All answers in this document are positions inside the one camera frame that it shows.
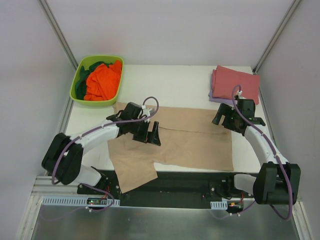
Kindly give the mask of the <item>beige t shirt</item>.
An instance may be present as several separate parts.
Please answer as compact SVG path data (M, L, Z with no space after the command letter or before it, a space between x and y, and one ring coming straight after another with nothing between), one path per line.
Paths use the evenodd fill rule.
M159 123L160 146L135 141L131 133L108 141L121 192L156 179L155 163L232 172L232 134L212 123L216 114L215 110L162 106L150 120Z

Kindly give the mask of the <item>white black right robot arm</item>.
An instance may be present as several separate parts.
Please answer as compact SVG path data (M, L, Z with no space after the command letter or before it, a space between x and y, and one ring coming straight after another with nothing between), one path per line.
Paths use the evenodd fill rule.
M301 169L279 152L267 134L261 117L255 116L252 99L239 99L235 106L220 104L212 123L241 134L251 145L260 163L257 176L237 173L225 184L225 192L237 197L242 191L253 195L260 205L294 205Z

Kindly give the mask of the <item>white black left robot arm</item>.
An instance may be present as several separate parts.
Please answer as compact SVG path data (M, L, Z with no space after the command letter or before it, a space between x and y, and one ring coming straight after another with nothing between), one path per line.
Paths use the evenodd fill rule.
M94 194L105 193L107 177L95 167L84 166L85 154L104 142L132 134L134 141L161 145L159 123L155 121L149 131L150 118L158 108L129 102L123 110L108 116L101 124L74 135L58 133L52 140L41 166L51 175L53 185L78 183Z

